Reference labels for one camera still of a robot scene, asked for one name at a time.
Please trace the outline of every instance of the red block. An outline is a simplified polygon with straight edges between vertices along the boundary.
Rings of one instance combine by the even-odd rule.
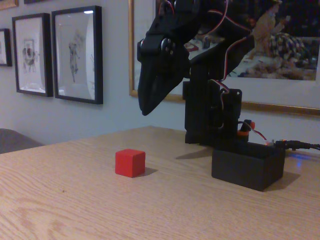
[[[115,173],[134,178],[146,171],[146,153],[125,149],[115,153]]]

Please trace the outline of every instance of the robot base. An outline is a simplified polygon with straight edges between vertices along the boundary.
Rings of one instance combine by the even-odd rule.
[[[215,179],[262,192],[282,178],[284,165],[285,150],[239,141],[215,147],[211,175]]]

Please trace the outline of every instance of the sketch of figure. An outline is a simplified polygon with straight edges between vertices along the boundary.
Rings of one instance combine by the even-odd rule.
[[[72,73],[73,82],[76,82],[75,74],[77,74],[79,68],[77,64],[77,59],[80,59],[79,54],[83,48],[86,38],[77,29],[73,37],[73,41],[69,43],[70,50],[70,69]]]
[[[78,65],[77,65],[77,58],[80,59],[77,53],[77,44],[70,42],[69,43],[70,49],[70,69],[73,77],[73,82],[76,82],[75,74],[78,72]]]
[[[23,56],[23,72],[30,73],[31,69],[33,73],[36,73],[36,64],[35,62],[38,60],[37,52],[35,52],[35,40],[33,39],[25,39],[24,41],[24,48],[22,50]]]
[[[94,56],[92,56],[92,54],[90,56],[90,59],[91,59],[91,62],[93,64],[93,71],[95,71],[95,59],[94,59]]]

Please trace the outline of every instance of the framed picture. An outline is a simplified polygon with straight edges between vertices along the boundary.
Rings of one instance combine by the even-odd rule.
[[[137,60],[137,43],[145,38],[164,0],[128,0],[129,4],[129,89],[138,96],[141,64]],[[272,26],[262,42],[255,45],[237,68],[223,82],[242,90],[242,108],[255,111],[320,116],[320,2],[278,1],[266,9],[265,1],[233,0],[247,17],[255,34]],[[272,12],[271,22],[266,16]],[[214,48],[223,41],[214,34],[196,35],[185,47],[189,59]],[[183,103],[183,82],[166,97]]]
[[[0,0],[0,10],[17,7],[19,0]]]
[[[0,29],[0,67],[12,67],[10,30]]]
[[[102,8],[52,12],[55,97],[103,104]]]
[[[53,97],[50,14],[12,18],[16,91]]]
[[[34,3],[39,3],[43,1],[46,1],[46,0],[24,0],[24,4],[34,4]]]

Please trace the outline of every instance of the white wall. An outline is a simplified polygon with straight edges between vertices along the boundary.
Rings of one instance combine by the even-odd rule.
[[[13,129],[45,144],[110,132],[159,126],[184,130],[184,104],[163,102],[142,116],[129,96],[128,0],[48,0],[0,11],[0,28],[12,30],[12,17],[99,5],[103,7],[104,105],[16,93],[14,67],[0,68],[0,128]],[[242,111],[268,139],[320,143],[320,118]],[[263,143],[251,134],[251,142]]]

